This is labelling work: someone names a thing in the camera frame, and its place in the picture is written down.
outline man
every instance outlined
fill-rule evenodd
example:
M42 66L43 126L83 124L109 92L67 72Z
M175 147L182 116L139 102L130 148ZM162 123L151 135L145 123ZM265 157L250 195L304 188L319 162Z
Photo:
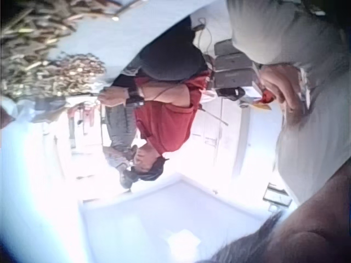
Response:
M234 46L253 61L272 65L262 70L261 81L286 109L277 167L302 205L277 227L281 214L206 262L351 262L347 47L336 28L290 3L228 0L228 9ZM309 108L304 109L294 81L279 68L286 64L306 72Z
M112 86L99 95L107 107L125 104L128 88L145 100L134 110L141 138L146 140L128 172L134 181L156 180L163 172L164 153L178 150L190 136L201 90L210 76L202 53L193 45L194 37L188 17L140 52L141 71L129 87Z

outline bright light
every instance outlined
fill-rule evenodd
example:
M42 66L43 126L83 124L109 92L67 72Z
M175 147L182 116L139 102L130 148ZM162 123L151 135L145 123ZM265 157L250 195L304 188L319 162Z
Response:
M201 241L189 230L182 230L171 235L167 243L178 262L191 262L197 256L197 246Z

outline red t-shirt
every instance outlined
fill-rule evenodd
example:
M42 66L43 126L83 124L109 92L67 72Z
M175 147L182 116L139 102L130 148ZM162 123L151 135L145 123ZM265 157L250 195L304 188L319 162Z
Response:
M141 138L147 140L159 154L178 150L190 136L196 111L199 109L201 89L207 87L210 71L183 82L190 91L190 107L183 108L159 101L146 101L135 109L135 119ZM136 85L150 81L149 78L135 78Z

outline gray shirt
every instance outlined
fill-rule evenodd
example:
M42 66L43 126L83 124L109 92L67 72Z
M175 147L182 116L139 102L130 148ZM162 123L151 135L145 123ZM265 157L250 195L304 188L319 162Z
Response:
M304 69L310 108L298 125L283 127L277 168L299 204L351 157L350 54L339 30L292 3L228 0L233 45L261 64Z

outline wire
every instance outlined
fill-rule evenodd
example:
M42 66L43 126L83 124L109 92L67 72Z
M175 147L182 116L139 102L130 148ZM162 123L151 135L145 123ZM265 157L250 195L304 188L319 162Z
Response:
M161 96L163 93L165 93L166 91L168 91L168 90L170 90L170 89L173 89L173 88L175 88L175 87L177 87L177 85L174 85L174 86L172 86L172 87L169 87L169 88L167 88L167 89L161 91L161 92L158 93L158 94L156 95L156 97L154 97L151 101L156 100L156 99L157 99L159 96Z
M203 34L204 29L206 29L207 32L210 34L210 42L209 42L209 44L208 44L208 46L207 46L206 51L204 52L204 54L210 57L209 63L211 64L211 70L214 71L214 65L213 65L213 61L212 61L212 59L211 59L212 57L209 55L210 46L211 46L212 41L213 41L212 34L211 34L211 31L210 31L210 30L208 29L208 27L207 27L206 18L199 18L199 19L198 19L198 22L199 22L200 24L204 25L205 27L204 27L204 28L201 30L201 32L200 32L199 38L198 38L198 40L197 40L197 48L198 48L199 50L201 50L201 48L200 48L200 41L201 41L201 38L202 38L202 34Z
M202 37L202 34L203 34L204 29L206 29L207 32L210 34L210 42L209 42L209 44L208 44L208 46L207 46L206 51L204 52L204 54L210 56L210 55L209 55L209 49L210 49L210 46L211 46L211 44L212 44L212 34L211 34L210 30L207 28L207 21L206 21L206 18L199 18L199 19L198 19L198 22L199 22L200 24L204 25L205 27L204 27L204 28L201 30L201 32L200 32L199 38L198 38L198 40L197 40L197 48L198 48L199 50L201 50L201 49L200 49L200 40L201 40L201 37ZM212 59L210 59L210 64L211 64L211 66L212 66L212 70L214 70ZM156 100L158 97L160 97L164 92L166 92L166 91L168 91L168 90L170 90L170 89L173 89L173 88L175 88L176 86L177 86L177 85L174 85L174 86L172 86L172 87L169 87L169 88L167 88L167 89L161 91L161 92L158 93L151 101L155 101L155 100Z

